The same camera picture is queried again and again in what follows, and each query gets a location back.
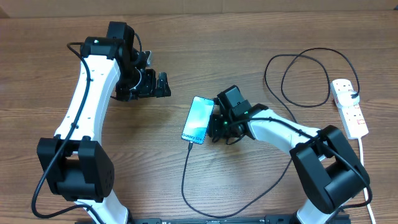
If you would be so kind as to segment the blue Galaxy smartphone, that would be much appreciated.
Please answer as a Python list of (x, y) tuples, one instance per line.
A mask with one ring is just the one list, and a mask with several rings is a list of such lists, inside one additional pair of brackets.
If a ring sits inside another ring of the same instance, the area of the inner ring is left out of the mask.
[(182, 131), (181, 138), (195, 144), (203, 144), (213, 112), (214, 101), (195, 96)]

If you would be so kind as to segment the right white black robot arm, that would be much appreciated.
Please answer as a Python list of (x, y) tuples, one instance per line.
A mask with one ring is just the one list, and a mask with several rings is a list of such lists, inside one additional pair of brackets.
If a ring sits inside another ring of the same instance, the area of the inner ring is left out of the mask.
[(292, 215), (267, 215), (266, 223), (344, 223), (338, 213), (370, 190), (370, 178), (343, 133), (335, 126), (302, 126), (262, 104), (250, 105), (236, 85), (214, 99), (208, 134), (213, 141), (247, 136), (290, 155), (307, 201)]

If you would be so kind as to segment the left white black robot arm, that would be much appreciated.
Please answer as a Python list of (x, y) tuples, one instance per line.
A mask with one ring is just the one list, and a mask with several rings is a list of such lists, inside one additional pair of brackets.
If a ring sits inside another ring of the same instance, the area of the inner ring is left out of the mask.
[(44, 172), (39, 186), (47, 184), (72, 209), (84, 209), (93, 223), (133, 222), (114, 192), (114, 165), (101, 144), (110, 99), (171, 95), (166, 73), (150, 66), (151, 52), (134, 48), (139, 41), (125, 22), (110, 22), (105, 37), (67, 45), (80, 59), (78, 83), (54, 136), (41, 138), (37, 145)]

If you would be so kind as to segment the white USB charger plug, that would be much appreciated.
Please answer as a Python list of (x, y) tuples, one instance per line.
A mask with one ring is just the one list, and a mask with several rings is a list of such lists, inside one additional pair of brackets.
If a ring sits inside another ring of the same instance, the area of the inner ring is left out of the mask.
[(359, 94), (355, 91), (340, 91), (335, 97), (338, 108), (346, 108), (357, 105), (360, 101)]

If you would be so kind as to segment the white power strip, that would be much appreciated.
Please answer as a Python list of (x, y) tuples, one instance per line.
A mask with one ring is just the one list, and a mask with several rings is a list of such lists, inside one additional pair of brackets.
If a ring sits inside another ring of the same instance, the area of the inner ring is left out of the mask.
[[(352, 83), (347, 79), (333, 80), (330, 83), (330, 88), (334, 101), (338, 92), (354, 91)], [(348, 139), (359, 139), (369, 133), (359, 104), (346, 108), (338, 108), (338, 112)]]

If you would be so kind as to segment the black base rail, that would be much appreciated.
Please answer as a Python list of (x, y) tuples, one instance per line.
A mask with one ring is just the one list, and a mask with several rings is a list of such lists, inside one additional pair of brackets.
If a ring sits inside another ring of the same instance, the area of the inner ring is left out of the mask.
[(162, 220), (160, 218), (129, 219), (132, 224), (299, 224), (293, 215), (266, 215), (264, 217), (246, 218), (186, 218)]

